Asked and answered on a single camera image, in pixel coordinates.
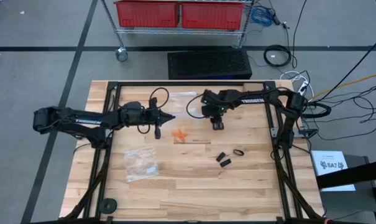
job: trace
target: black rubber band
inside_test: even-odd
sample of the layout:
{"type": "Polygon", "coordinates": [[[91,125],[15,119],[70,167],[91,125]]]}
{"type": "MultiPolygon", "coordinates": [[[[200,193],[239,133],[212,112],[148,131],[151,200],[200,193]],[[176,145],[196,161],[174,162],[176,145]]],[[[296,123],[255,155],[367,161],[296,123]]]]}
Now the black rubber band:
{"type": "Polygon", "coordinates": [[[217,162],[221,161],[224,157],[225,157],[225,153],[224,152],[221,152],[220,155],[217,157],[217,162]]]}
{"type": "Polygon", "coordinates": [[[238,156],[244,156],[244,152],[242,150],[233,149],[233,153],[238,156]]]}
{"type": "Polygon", "coordinates": [[[231,159],[227,159],[224,162],[220,163],[220,165],[221,165],[221,167],[224,167],[224,166],[230,164],[231,162],[232,162],[231,159]]]}

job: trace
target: black metal frame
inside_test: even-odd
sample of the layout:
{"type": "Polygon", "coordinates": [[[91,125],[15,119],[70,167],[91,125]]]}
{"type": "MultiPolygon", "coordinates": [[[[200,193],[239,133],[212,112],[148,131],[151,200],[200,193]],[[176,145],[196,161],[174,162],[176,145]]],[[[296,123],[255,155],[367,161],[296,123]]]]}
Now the black metal frame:
{"type": "MultiPolygon", "coordinates": [[[[207,82],[109,82],[107,89],[106,89],[106,96],[105,96],[105,102],[104,102],[104,107],[103,107],[103,112],[106,112],[109,110],[109,106],[111,105],[111,100],[112,100],[112,93],[113,91],[115,92],[115,100],[112,104],[112,109],[116,110],[118,107],[118,102],[121,94],[121,88],[123,86],[242,86],[245,83],[258,83],[262,84],[264,88],[270,87],[270,88],[276,88],[275,82],[242,82],[242,81],[229,81],[229,82],[220,82],[220,81],[207,81],[207,82]]],[[[269,130],[270,130],[270,137],[272,140],[272,147],[273,147],[273,153],[274,153],[274,158],[275,158],[275,165],[277,168],[277,172],[281,172],[283,170],[281,160],[280,160],[280,155],[279,155],[279,148],[277,146],[277,137],[272,136],[271,128],[274,128],[275,125],[273,123],[273,118],[272,118],[272,112],[270,109],[270,104],[265,103],[265,111],[267,114],[267,119],[268,119],[268,125],[269,125],[269,130]]],[[[278,127],[283,126],[283,120],[282,120],[282,114],[278,110],[276,110],[276,115],[277,115],[277,123],[278,127]]],[[[91,208],[91,203],[92,203],[92,193],[90,197],[87,199],[84,205],[84,212],[83,212],[83,218],[82,219],[74,219],[77,218],[77,216],[73,216],[71,219],[66,219],[66,220],[58,220],[54,222],[41,222],[42,224],[47,224],[47,223],[106,223],[106,224],[112,224],[112,223],[120,223],[120,224],[125,224],[125,223],[135,223],[135,224],[157,224],[157,223],[167,223],[167,224],[214,224],[214,223],[223,223],[223,224],[231,224],[231,223],[247,223],[247,224],[271,224],[271,223],[323,223],[322,219],[303,219],[302,216],[302,211],[300,204],[298,203],[298,198],[293,197],[294,200],[294,206],[296,210],[296,218],[292,218],[290,214],[290,208],[288,206],[288,199],[287,199],[287,192],[286,192],[286,187],[285,184],[286,182],[283,181],[283,178],[278,175],[278,183],[279,183],[279,189],[280,189],[280,195],[281,195],[281,200],[282,200],[282,205],[283,205],[283,213],[285,216],[285,222],[283,221],[282,218],[280,217],[275,217],[275,221],[269,221],[269,222],[201,222],[201,221],[180,221],[180,222],[142,222],[142,221],[112,221],[112,216],[108,216],[108,220],[106,222],[100,221],[101,218],[101,212],[99,211],[99,204],[103,200],[104,197],[104,192],[106,188],[106,179],[107,179],[107,174],[108,174],[108,168],[109,168],[109,161],[110,161],[110,155],[111,155],[111,144],[113,140],[113,135],[109,135],[109,143],[110,147],[108,147],[105,150],[105,155],[104,155],[104,161],[103,161],[103,166],[100,174],[101,178],[101,183],[99,186],[99,194],[98,194],[98,200],[96,202],[96,210],[95,210],[95,216],[94,217],[89,217],[89,211],[91,208]]],[[[295,176],[294,176],[294,171],[293,171],[293,166],[291,163],[291,156],[289,153],[289,149],[282,149],[284,153],[284,158],[286,160],[286,165],[287,165],[287,172],[288,172],[288,178],[291,180],[292,185],[295,187],[295,176]]],[[[91,168],[91,174],[89,178],[89,188],[96,182],[98,181],[98,166],[99,166],[99,158],[101,157],[101,149],[95,149],[95,154],[93,158],[93,165],[91,168]]]]}
{"type": "MultiPolygon", "coordinates": [[[[224,85],[224,86],[230,86],[230,85],[238,85],[238,86],[242,86],[245,83],[248,83],[248,82],[217,82],[217,81],[209,81],[209,82],[125,82],[125,83],[123,83],[123,82],[109,82],[108,86],[106,88],[106,96],[105,96],[103,111],[105,112],[105,111],[108,110],[109,105],[111,104],[111,100],[112,100],[112,92],[114,90],[116,91],[115,95],[114,95],[115,98],[116,98],[115,102],[119,101],[119,97],[120,97],[120,94],[121,94],[121,88],[123,86],[152,86],[152,85],[158,85],[158,86],[176,86],[176,85],[191,85],[191,86],[192,85],[199,85],[199,86],[200,85],[203,85],[203,86],[224,85]]],[[[263,84],[264,88],[266,86],[269,86],[270,88],[276,88],[275,82],[250,82],[250,83],[263,84]]],[[[116,109],[117,109],[117,103],[114,103],[113,104],[113,110],[116,110],[116,109]]],[[[266,113],[267,113],[267,119],[268,119],[269,127],[274,128],[272,112],[271,112],[269,103],[265,104],[265,110],[266,110],[266,113]]],[[[283,126],[282,114],[279,111],[276,111],[276,113],[277,113],[278,126],[282,127],[283,126]]],[[[274,144],[274,142],[276,142],[275,141],[276,137],[272,137],[271,133],[270,133],[270,135],[271,135],[272,142],[273,142],[273,144],[272,144],[273,150],[275,152],[275,163],[278,163],[278,162],[280,162],[280,155],[278,153],[278,150],[276,149],[277,146],[274,144]]],[[[289,153],[288,150],[283,150],[283,153],[285,154],[288,175],[290,176],[290,179],[295,184],[295,177],[294,177],[293,165],[291,163],[290,153],[289,153]]],[[[110,161],[110,154],[111,154],[111,147],[109,149],[107,149],[106,152],[105,152],[104,162],[107,163],[107,164],[110,161]]],[[[96,177],[100,157],[101,157],[100,149],[96,149],[95,154],[94,154],[94,159],[93,159],[93,166],[92,166],[92,169],[91,169],[91,175],[90,175],[90,178],[89,178],[90,184],[93,183],[93,181],[96,177]]],[[[96,202],[97,205],[96,205],[96,211],[95,211],[95,216],[94,216],[95,218],[100,218],[100,216],[101,216],[101,212],[99,211],[98,207],[99,207],[99,203],[103,200],[103,197],[104,197],[104,191],[105,191],[105,188],[106,188],[106,174],[104,175],[104,178],[101,181],[101,185],[99,186],[99,195],[98,195],[98,201],[96,202]]],[[[279,188],[280,188],[280,195],[281,195],[281,198],[282,198],[283,212],[284,212],[285,218],[290,218],[291,214],[290,214],[290,208],[288,206],[286,187],[285,187],[285,184],[284,184],[283,180],[281,179],[281,177],[278,177],[278,182],[279,182],[279,188]]],[[[296,210],[296,217],[297,218],[303,218],[301,207],[300,207],[299,203],[296,201],[295,198],[293,198],[293,199],[294,199],[294,206],[295,206],[295,210],[296,210]]],[[[92,199],[90,198],[86,203],[85,210],[84,210],[84,213],[83,213],[83,218],[89,218],[91,200],[92,199]]]]}

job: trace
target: black round base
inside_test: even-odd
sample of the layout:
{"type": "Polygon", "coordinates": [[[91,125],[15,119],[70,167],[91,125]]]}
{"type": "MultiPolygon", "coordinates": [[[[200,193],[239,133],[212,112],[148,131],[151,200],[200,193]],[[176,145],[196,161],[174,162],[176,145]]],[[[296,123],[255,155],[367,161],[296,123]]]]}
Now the black round base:
{"type": "Polygon", "coordinates": [[[116,211],[117,202],[113,198],[106,198],[99,204],[99,211],[103,214],[111,214],[116,211]]]}

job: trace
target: orange star toy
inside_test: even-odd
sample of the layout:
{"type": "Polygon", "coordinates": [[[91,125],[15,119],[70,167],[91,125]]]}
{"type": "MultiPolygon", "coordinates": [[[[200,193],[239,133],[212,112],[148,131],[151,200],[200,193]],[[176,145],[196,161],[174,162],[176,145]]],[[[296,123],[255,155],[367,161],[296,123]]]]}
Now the orange star toy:
{"type": "Polygon", "coordinates": [[[185,142],[185,137],[188,135],[183,133],[181,130],[178,130],[173,132],[173,136],[179,138],[182,142],[185,142]]]}

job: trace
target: blue cable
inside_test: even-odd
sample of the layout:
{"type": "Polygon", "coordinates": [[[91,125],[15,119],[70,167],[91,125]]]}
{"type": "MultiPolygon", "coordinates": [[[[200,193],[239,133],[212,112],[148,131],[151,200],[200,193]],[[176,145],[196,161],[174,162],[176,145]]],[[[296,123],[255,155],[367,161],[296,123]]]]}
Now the blue cable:
{"type": "Polygon", "coordinates": [[[261,24],[264,27],[269,27],[273,22],[273,14],[269,9],[254,7],[250,15],[250,22],[261,24]]]}

